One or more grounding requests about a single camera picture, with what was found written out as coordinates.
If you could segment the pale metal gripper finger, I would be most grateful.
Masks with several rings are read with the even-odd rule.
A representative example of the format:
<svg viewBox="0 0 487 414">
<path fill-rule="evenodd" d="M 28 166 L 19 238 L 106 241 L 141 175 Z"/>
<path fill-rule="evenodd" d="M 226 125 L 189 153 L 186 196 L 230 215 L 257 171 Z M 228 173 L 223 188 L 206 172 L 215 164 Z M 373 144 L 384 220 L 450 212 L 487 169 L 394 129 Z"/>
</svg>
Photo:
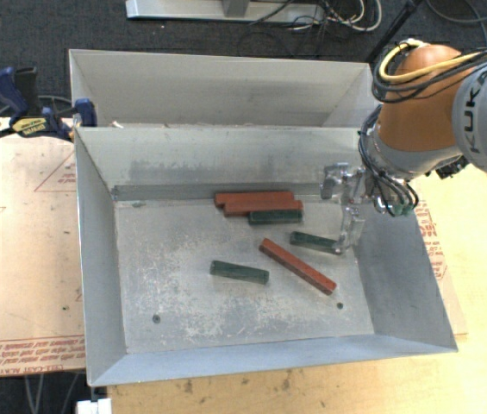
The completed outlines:
<svg viewBox="0 0 487 414">
<path fill-rule="evenodd" d="M 324 180 L 321 182 L 321 199 L 328 200 L 347 183 L 348 164 L 336 163 L 324 167 Z"/>
<path fill-rule="evenodd" d="M 365 219 L 357 211 L 345 211 L 340 227 L 340 235 L 334 244 L 334 253 L 342 254 L 355 245 L 361 237 Z"/>
</svg>

